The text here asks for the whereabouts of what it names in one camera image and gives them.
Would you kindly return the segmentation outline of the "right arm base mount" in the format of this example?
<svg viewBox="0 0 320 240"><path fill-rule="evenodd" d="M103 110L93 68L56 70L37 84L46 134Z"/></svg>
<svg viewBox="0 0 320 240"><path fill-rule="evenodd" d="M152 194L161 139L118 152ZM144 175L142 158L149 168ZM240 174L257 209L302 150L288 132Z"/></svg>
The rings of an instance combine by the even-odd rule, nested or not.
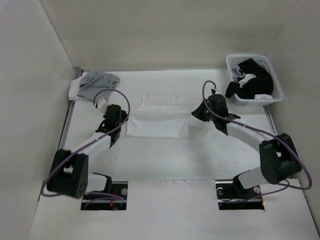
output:
<svg viewBox="0 0 320 240"><path fill-rule="evenodd" d="M263 198L259 196L261 194L259 186L237 191L231 181L218 181L216 193L218 208L221 211L265 209Z"/></svg>

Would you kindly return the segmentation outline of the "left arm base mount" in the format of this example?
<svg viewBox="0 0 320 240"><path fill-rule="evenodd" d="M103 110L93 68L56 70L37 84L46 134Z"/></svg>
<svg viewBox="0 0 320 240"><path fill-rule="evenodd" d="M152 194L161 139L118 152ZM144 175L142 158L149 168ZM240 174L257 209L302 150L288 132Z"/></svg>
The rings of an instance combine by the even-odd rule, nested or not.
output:
<svg viewBox="0 0 320 240"><path fill-rule="evenodd" d="M81 200L81 211L126 211L128 182L111 181L102 191L85 194Z"/></svg>

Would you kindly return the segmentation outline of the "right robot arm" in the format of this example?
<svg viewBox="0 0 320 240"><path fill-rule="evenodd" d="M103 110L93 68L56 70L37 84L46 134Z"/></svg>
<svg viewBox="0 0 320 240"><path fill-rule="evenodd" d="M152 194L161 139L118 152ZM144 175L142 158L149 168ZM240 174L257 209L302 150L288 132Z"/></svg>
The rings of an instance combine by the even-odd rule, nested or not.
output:
<svg viewBox="0 0 320 240"><path fill-rule="evenodd" d="M302 170L293 156L296 150L289 135L273 135L250 129L240 116L229 112L221 94L212 94L204 99L191 115L202 122L213 122L218 131L240 140L259 153L259 167L240 173L232 180L231 190L238 198L245 197L251 188L278 184Z"/></svg>

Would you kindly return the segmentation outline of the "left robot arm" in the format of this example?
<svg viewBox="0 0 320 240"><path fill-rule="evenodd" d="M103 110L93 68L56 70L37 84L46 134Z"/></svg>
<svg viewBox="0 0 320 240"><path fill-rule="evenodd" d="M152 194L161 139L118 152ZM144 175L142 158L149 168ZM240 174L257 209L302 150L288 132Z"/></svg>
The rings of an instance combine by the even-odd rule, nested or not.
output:
<svg viewBox="0 0 320 240"><path fill-rule="evenodd" d="M107 177L90 170L94 159L113 147L120 137L122 125L128 120L119 105L109 105L94 134L76 149L59 149L54 155L45 187L49 192L75 199L94 191L100 199L112 195Z"/></svg>

